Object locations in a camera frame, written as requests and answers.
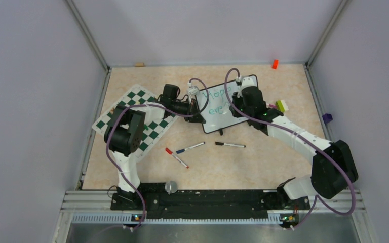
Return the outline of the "white whiteboard black frame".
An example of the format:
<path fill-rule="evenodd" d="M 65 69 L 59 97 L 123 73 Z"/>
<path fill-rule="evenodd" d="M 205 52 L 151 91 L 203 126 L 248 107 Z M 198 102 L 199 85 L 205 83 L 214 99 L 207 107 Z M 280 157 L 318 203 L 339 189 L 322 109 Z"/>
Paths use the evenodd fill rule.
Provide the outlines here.
<path fill-rule="evenodd" d="M 239 90 L 235 80 L 227 82 L 227 89 L 224 89 L 224 84 L 202 89 L 196 94 L 198 108 L 205 110 L 201 112 L 201 116 L 205 120 L 202 124 L 206 134 L 219 131 L 247 121 L 245 117 L 234 117 L 230 112 L 230 102 L 226 97 L 226 92 L 231 96 Z"/>

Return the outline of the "black cap marker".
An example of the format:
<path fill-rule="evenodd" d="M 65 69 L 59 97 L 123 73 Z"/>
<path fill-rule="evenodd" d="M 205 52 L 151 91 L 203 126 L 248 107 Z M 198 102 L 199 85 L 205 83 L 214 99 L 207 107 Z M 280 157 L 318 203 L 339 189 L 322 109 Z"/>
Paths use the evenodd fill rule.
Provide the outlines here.
<path fill-rule="evenodd" d="M 217 141 L 215 142 L 215 145 L 246 148 L 246 145 L 242 145 L 242 144 L 233 144 L 233 143 L 225 143 L 225 142 L 217 142 Z"/>

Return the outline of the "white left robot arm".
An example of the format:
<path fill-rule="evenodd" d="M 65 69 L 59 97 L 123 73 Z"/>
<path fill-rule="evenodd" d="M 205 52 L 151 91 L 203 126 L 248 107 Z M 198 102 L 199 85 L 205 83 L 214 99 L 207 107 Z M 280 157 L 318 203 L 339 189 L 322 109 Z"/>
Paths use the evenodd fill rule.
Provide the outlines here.
<path fill-rule="evenodd" d="M 180 99 L 180 88 L 166 84 L 162 94 L 143 104 L 118 105 L 104 134 L 106 154 L 116 167 L 119 182 L 116 196 L 130 209 L 140 207 L 142 195 L 137 192 L 140 179 L 137 173 L 138 158 L 135 152 L 142 141 L 144 125 L 163 120 L 171 115 L 179 115 L 189 123 L 204 123 L 195 99 L 199 88 L 188 85 L 186 98 Z"/>

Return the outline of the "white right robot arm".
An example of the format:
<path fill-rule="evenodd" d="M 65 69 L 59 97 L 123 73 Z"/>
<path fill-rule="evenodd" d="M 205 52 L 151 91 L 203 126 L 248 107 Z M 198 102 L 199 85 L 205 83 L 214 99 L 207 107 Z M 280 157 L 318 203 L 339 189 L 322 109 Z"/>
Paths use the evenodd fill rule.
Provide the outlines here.
<path fill-rule="evenodd" d="M 233 92 L 231 99 L 230 110 L 234 117 L 247 118 L 250 126 L 287 144 L 312 165 L 309 175 L 289 179 L 278 186 L 280 207 L 289 209 L 305 196 L 332 199 L 349 183 L 358 180 L 350 147 L 344 141 L 331 142 L 291 122 L 282 112 L 267 107 L 256 86 Z"/>

